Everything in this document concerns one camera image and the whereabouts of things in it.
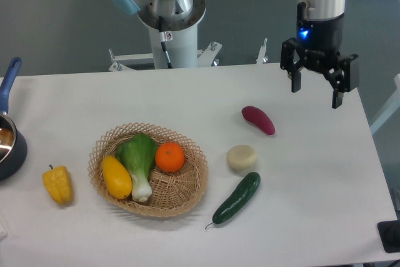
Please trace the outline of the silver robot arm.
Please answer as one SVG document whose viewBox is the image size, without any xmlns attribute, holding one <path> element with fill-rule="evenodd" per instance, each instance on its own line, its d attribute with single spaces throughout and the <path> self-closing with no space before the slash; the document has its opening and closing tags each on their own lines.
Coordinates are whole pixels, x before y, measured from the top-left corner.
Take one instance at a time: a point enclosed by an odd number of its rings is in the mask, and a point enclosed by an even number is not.
<svg viewBox="0 0 400 267">
<path fill-rule="evenodd" d="M 157 69 L 195 68 L 198 61 L 198 24 L 205 0 L 112 0 L 124 13 L 138 15 L 147 26 Z M 280 67 L 291 80 L 292 92 L 301 88 L 301 71 L 322 74 L 333 89 L 332 107 L 359 84 L 355 54 L 339 52 L 346 0 L 297 0 L 296 36 L 284 41 Z"/>
</svg>

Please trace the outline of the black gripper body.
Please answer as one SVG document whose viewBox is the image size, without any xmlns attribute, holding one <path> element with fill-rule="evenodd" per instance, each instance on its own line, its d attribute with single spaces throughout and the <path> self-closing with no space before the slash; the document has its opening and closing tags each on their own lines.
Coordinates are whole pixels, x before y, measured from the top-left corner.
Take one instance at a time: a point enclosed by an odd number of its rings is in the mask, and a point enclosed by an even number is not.
<svg viewBox="0 0 400 267">
<path fill-rule="evenodd" d="M 321 74 L 333 87 L 337 76 L 343 75 L 347 90 L 359 85 L 358 55 L 340 54 L 343 21 L 341 15 L 334 19 L 312 21 L 306 19 L 307 5 L 297 4 L 296 37 L 282 43 L 281 69 L 288 73 L 294 63 L 302 62 L 302 68 Z"/>
</svg>

